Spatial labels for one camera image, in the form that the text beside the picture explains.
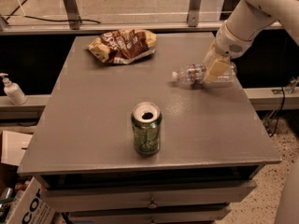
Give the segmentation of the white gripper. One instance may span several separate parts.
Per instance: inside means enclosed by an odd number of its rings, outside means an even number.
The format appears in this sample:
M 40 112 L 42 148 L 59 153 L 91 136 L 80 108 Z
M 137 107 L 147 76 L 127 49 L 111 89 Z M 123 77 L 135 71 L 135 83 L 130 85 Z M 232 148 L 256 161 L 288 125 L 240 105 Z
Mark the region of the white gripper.
M 253 39 L 254 32 L 251 28 L 248 29 L 243 25 L 233 26 L 229 21 L 225 21 L 203 60 L 206 66 L 203 81 L 205 83 L 218 81 L 232 67 L 232 63 L 217 59 L 218 55 L 231 59 L 239 58 L 251 47 Z

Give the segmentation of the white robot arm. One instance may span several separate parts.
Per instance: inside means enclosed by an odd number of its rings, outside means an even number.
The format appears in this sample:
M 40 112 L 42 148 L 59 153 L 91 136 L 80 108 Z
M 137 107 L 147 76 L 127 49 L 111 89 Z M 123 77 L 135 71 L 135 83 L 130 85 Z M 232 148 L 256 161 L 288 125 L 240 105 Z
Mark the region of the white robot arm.
M 218 76 L 215 67 L 241 57 L 255 37 L 274 22 L 279 22 L 295 42 L 299 41 L 299 0 L 240 0 L 223 22 L 212 42 L 204 64 L 205 81 Z M 222 224 L 299 224 L 299 158 L 293 161 L 279 197 L 274 218 L 258 212 Z

